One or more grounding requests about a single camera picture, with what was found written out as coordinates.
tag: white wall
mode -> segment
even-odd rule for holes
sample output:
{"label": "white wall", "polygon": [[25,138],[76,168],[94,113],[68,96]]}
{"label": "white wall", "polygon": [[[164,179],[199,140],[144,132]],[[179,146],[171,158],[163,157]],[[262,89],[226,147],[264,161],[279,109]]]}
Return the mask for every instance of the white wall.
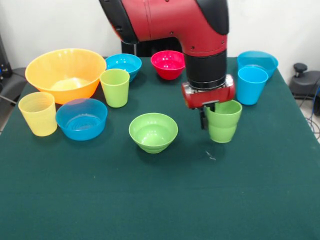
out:
{"label": "white wall", "polygon": [[[286,80],[292,65],[320,70],[320,0],[229,0],[229,56],[275,55]],[[0,34],[14,68],[60,48],[108,56],[121,51],[98,0],[0,0]]]}

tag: large orange bowl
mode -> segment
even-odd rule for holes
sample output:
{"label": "large orange bowl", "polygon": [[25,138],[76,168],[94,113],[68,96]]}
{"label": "large orange bowl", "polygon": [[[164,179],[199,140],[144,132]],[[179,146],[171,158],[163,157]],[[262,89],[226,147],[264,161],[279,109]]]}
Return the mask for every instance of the large orange bowl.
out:
{"label": "large orange bowl", "polygon": [[27,66],[25,77],[39,91],[52,94],[57,104],[65,104],[90,98],[106,67],[105,59],[98,53],[68,48],[37,57]]}

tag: yellow cup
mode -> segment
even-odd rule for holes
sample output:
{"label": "yellow cup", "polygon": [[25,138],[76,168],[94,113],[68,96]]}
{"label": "yellow cup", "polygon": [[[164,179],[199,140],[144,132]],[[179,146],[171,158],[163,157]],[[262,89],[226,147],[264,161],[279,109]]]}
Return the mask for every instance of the yellow cup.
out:
{"label": "yellow cup", "polygon": [[121,108],[128,102],[129,94],[128,72],[122,69],[109,69],[100,76],[106,103],[113,108]]}
{"label": "yellow cup", "polygon": [[56,131],[56,105],[52,94],[30,93],[19,101],[18,107],[34,135],[45,137]]}

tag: red robot arm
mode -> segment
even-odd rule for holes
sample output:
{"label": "red robot arm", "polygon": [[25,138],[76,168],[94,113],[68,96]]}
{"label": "red robot arm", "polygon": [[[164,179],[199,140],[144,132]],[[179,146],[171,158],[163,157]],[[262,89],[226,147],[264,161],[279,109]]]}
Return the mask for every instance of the red robot arm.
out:
{"label": "red robot arm", "polygon": [[227,77],[227,0],[99,1],[125,43],[169,37],[180,41],[188,79],[182,93],[189,108],[214,108],[216,102],[233,99],[235,86]]}

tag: plastic bowl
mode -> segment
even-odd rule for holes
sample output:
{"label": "plastic bowl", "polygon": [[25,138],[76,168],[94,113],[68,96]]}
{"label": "plastic bowl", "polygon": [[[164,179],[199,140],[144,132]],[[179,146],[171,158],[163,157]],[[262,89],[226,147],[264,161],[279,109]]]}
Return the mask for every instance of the plastic bowl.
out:
{"label": "plastic bowl", "polygon": [[122,69],[126,70],[130,75],[130,82],[137,76],[142,62],[141,59],[135,55],[121,53],[109,56],[106,59],[107,69]]}
{"label": "plastic bowl", "polygon": [[174,80],[185,69],[185,58],[178,51],[159,51],[151,57],[156,72],[164,80]]}
{"label": "plastic bowl", "polygon": [[56,122],[70,139],[85,141],[97,137],[106,126],[108,110],[101,101],[81,98],[61,106]]}
{"label": "plastic bowl", "polygon": [[90,98],[96,91],[106,61],[85,49],[60,49],[33,60],[25,70],[27,81],[41,92],[65,104],[75,99]]}
{"label": "plastic bowl", "polygon": [[275,73],[279,62],[269,53],[263,51],[246,51],[241,53],[237,58],[238,70],[244,67],[257,67],[266,71],[270,79]]}
{"label": "plastic bowl", "polygon": [[147,113],[131,122],[129,134],[141,149],[149,154],[158,154],[176,138],[178,125],[167,115]]}

